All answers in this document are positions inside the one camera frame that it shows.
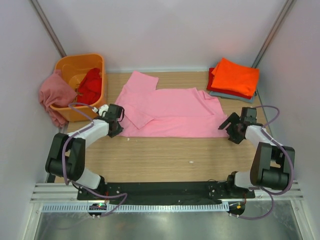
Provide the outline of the pink t-shirt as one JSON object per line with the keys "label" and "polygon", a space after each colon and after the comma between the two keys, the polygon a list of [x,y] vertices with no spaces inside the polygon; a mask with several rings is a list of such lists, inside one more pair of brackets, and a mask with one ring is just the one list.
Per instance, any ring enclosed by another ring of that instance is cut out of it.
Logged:
{"label": "pink t-shirt", "polygon": [[124,108],[123,137],[226,138],[217,97],[197,88],[157,89],[159,78],[134,71],[115,103]]}

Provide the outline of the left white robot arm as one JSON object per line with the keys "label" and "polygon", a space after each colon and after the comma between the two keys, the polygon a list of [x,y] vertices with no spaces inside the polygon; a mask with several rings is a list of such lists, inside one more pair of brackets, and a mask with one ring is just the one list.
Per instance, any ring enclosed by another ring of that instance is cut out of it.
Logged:
{"label": "left white robot arm", "polygon": [[103,137],[113,138],[124,128],[120,122],[124,119],[125,109],[116,104],[91,107],[96,114],[92,118],[82,111],[80,114],[89,119],[89,124],[68,134],[57,133],[52,140],[45,164],[45,171],[50,175],[61,177],[65,183],[91,190],[105,186],[105,179],[85,167],[86,149]]}

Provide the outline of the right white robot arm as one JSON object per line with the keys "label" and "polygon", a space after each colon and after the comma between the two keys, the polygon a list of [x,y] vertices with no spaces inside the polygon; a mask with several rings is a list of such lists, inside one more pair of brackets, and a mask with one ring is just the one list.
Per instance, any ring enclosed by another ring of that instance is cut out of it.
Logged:
{"label": "right white robot arm", "polygon": [[218,128],[228,140],[240,144],[248,140],[255,147],[251,168],[234,171],[227,177],[230,187],[252,190],[261,188],[271,195],[288,192],[294,181],[295,150],[275,140],[266,126],[257,122],[257,108],[243,107],[241,115],[233,112]]}

